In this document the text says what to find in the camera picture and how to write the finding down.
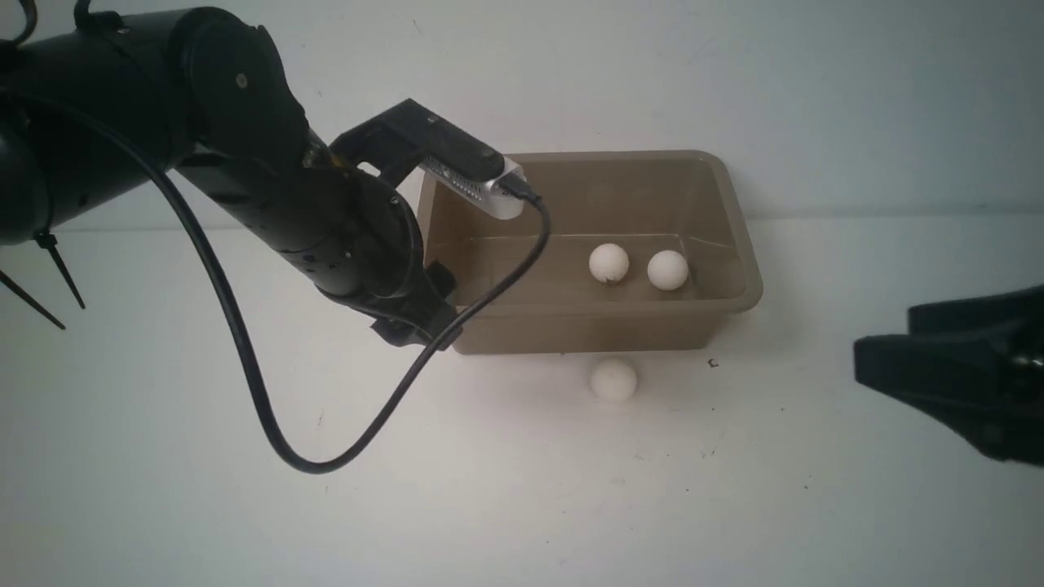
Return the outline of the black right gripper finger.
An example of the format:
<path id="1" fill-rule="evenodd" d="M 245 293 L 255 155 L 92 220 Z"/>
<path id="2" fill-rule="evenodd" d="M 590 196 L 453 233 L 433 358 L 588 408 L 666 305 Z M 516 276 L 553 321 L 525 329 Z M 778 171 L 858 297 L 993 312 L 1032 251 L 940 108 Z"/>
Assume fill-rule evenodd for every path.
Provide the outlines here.
<path id="1" fill-rule="evenodd" d="M 1042 331 L 875 335 L 854 342 L 858 383 L 923 413 L 984 457 L 1043 465 Z"/>
<path id="2" fill-rule="evenodd" d="M 1002 326 L 1025 326 L 1043 312 L 1043 286 L 977 298 L 914 306 L 907 312 L 910 334 L 972 332 Z"/>

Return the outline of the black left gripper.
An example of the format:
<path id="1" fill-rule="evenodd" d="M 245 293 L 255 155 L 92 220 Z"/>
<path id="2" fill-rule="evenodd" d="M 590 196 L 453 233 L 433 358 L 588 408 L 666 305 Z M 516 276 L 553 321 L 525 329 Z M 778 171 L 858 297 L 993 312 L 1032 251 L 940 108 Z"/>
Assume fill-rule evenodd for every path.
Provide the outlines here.
<path id="1" fill-rule="evenodd" d="M 424 277 L 414 280 L 414 285 L 402 298 L 377 298 L 372 294 L 325 297 L 373 319 L 370 328 L 396 348 L 427 346 L 458 316 L 453 304 L 458 282 L 436 261 L 425 268 Z"/>

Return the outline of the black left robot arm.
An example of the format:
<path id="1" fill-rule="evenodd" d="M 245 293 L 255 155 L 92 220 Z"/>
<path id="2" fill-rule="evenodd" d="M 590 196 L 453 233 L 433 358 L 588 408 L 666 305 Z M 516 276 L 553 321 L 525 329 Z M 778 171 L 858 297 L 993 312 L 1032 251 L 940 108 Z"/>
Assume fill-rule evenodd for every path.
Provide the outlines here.
<path id="1" fill-rule="evenodd" d="M 271 36 L 213 7 L 119 15 L 76 7 L 71 33 L 2 41 L 2 243 L 176 171 L 326 298 L 395 346 L 458 315 L 450 271 L 422 260 L 394 183 L 313 133 Z"/>

